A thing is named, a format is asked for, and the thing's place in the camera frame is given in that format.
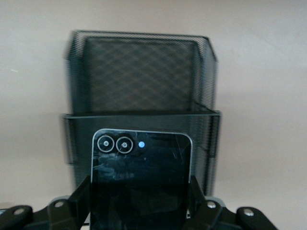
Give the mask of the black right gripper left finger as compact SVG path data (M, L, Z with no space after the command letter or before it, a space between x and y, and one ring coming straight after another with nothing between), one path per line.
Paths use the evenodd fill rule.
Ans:
M0 230L80 230L90 213L91 177L69 198L58 198L34 212L28 205L0 209Z

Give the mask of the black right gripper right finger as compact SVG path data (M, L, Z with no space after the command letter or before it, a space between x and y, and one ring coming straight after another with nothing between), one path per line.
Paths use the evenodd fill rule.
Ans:
M189 183L187 230L278 230L260 210L239 207L231 212L216 197L205 196L196 177Z

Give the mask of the small black flip phone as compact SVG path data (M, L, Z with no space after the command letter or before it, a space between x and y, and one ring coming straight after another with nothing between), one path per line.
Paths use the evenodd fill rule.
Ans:
M90 230L181 230L191 154L192 141L182 133L96 131Z

